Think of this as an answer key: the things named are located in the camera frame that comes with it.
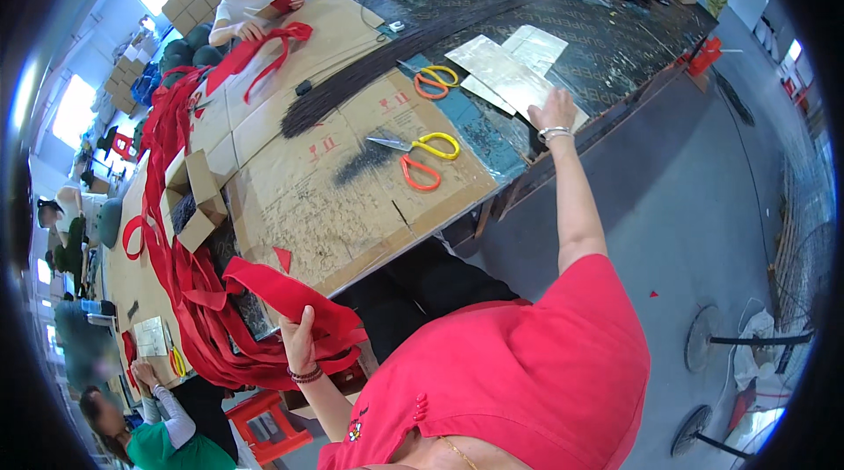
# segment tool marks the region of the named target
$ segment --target scissors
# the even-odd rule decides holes
[[[170,369],[173,370],[176,376],[182,378],[187,373],[185,360],[182,358],[182,354],[179,353],[179,349],[173,344],[173,336],[170,334],[170,324],[166,321],[164,322],[164,337],[167,338],[167,350],[170,351],[168,354],[170,357]]]
[[[445,98],[448,95],[448,88],[449,87],[459,87],[458,75],[449,69],[446,66],[442,65],[431,65],[427,67],[417,67],[416,65],[410,65],[407,62],[402,62],[401,60],[397,60],[399,65],[402,67],[407,68],[413,73],[416,73],[414,76],[414,86],[416,86],[416,92],[419,93],[420,96],[431,100],[438,100],[440,98]],[[447,82],[446,80],[442,79],[442,77],[437,73],[437,71],[442,71],[445,74],[449,75],[452,82]],[[441,93],[428,93],[427,91],[423,90],[419,84],[428,84],[433,87],[437,87],[438,89],[442,89]]]
[[[454,153],[443,153],[439,149],[430,147],[427,142],[432,138],[442,138],[447,140],[451,143],[451,146],[454,147]],[[420,137],[418,140],[414,140],[413,142],[403,142],[400,138],[396,137],[389,131],[381,131],[380,137],[367,137],[366,140],[372,140],[373,142],[379,143],[382,146],[386,146],[387,148],[398,149],[400,151],[406,151],[408,153],[402,155],[401,164],[402,164],[402,172],[404,173],[404,179],[410,184],[412,187],[416,188],[417,190],[422,191],[430,191],[436,190],[437,187],[440,185],[440,174],[438,174],[433,169],[430,169],[428,166],[416,162],[414,159],[410,158],[410,150],[413,148],[422,148],[425,149],[428,153],[433,153],[437,157],[441,159],[447,160],[454,160],[458,158],[460,154],[460,144],[458,141],[454,139],[451,135],[446,133],[429,133],[424,137]],[[431,185],[421,185],[420,183],[416,182],[410,177],[410,166],[414,166],[415,168],[421,169],[422,171],[428,173],[429,175],[433,176],[436,179],[436,182]]]

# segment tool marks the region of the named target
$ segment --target wooden table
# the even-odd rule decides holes
[[[383,20],[400,19],[413,27],[447,18],[477,0],[362,1]],[[717,24],[702,7],[673,0],[670,7],[653,5],[648,13],[621,0],[610,1],[611,9],[579,0],[538,0],[455,34],[412,62],[444,62],[446,51],[478,33],[501,42],[525,23],[557,35],[569,46],[547,78],[572,90],[576,103],[591,117],[575,140],[583,153],[677,77],[682,72],[674,66],[678,55],[694,49]],[[341,18],[343,24],[326,19],[326,14]],[[292,139],[278,136],[279,119],[295,98],[292,87],[303,79],[318,83],[338,70],[337,54],[319,56],[327,46],[339,47],[336,41],[345,32],[356,36],[354,47],[343,53],[346,63],[379,46],[377,32],[350,30],[361,25],[359,17],[360,6],[349,6],[348,0],[309,0],[294,18],[314,27],[311,41],[295,47],[282,70],[244,103],[244,88],[281,53],[280,47],[266,46],[244,73],[218,89],[204,117],[193,122],[192,150],[217,153],[231,146],[226,150],[236,159],[227,169],[215,170],[231,212],[229,222],[207,242],[218,273],[232,255],[278,268],[273,247],[279,246],[293,254],[291,276],[331,296],[473,209],[479,215],[472,232],[480,234],[489,217],[500,218],[553,178],[553,165],[523,120],[503,116],[462,91],[452,91],[436,103],[424,100],[398,70],[326,117],[321,127]],[[365,17],[370,24],[382,22],[369,11]],[[464,154],[448,164],[415,156],[437,164],[443,176],[440,189],[419,194],[404,182],[397,155],[374,151],[364,140],[384,126],[408,139],[424,132],[450,132],[460,139]],[[145,178],[142,162],[124,200],[123,222],[138,214]],[[149,258],[142,255],[129,262],[118,245],[106,253],[104,267],[106,291],[118,305],[121,330],[161,315],[180,346],[169,298]],[[140,309],[129,322],[126,310],[134,299]],[[273,331],[277,314],[271,308],[254,298],[235,301],[246,303],[241,314],[253,336],[262,338]],[[153,364],[171,375],[166,357]],[[167,381],[170,386],[177,383],[174,377]]]

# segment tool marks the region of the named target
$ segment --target white sleeve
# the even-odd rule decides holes
[[[158,409],[158,405],[155,404],[154,399],[141,397],[141,403],[143,404],[143,422],[155,424],[161,421],[161,412]]]
[[[196,433],[196,425],[193,419],[188,417],[182,404],[175,400],[173,394],[166,387],[156,386],[153,389],[153,395],[161,401],[164,409],[167,410],[167,414],[170,415],[170,420],[164,422],[164,427],[170,437],[170,444],[173,444],[173,447],[178,450],[191,440],[193,434]]]
[[[222,0],[217,5],[217,15],[214,18],[214,22],[219,21],[220,19],[224,19],[228,22],[231,21],[231,9],[229,3],[226,0]]]

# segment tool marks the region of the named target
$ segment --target red blouse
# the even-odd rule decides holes
[[[465,435],[531,468],[618,468],[641,422],[651,357],[602,255],[571,265],[545,296],[490,302],[420,328],[375,371],[343,442],[320,470],[389,463],[414,427]]]

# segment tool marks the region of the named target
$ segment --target beaded bracelet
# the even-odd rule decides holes
[[[287,374],[290,375],[290,380],[293,380],[296,384],[308,384],[322,376],[322,368],[317,365],[316,369],[307,375],[297,375],[290,370],[290,366],[287,366]]]

